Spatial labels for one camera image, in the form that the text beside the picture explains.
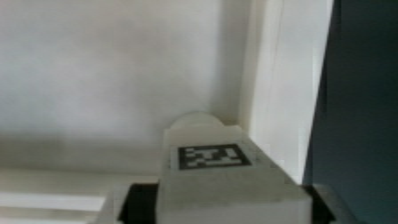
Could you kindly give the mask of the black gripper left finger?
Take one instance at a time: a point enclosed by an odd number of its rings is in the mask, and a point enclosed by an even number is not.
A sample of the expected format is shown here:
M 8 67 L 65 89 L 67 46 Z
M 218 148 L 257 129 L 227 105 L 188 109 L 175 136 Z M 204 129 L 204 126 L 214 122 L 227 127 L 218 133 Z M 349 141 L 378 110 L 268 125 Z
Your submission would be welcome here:
M 108 192 L 97 224 L 156 224 L 156 183 L 129 183 Z

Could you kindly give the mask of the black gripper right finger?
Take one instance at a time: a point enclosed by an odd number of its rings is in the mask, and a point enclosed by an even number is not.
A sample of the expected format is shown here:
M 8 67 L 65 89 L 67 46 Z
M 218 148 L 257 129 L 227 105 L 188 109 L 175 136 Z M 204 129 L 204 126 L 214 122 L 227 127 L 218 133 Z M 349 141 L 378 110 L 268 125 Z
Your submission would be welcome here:
M 332 187 L 321 184 L 301 186 L 312 198 L 312 221 L 310 224 L 358 224 Z

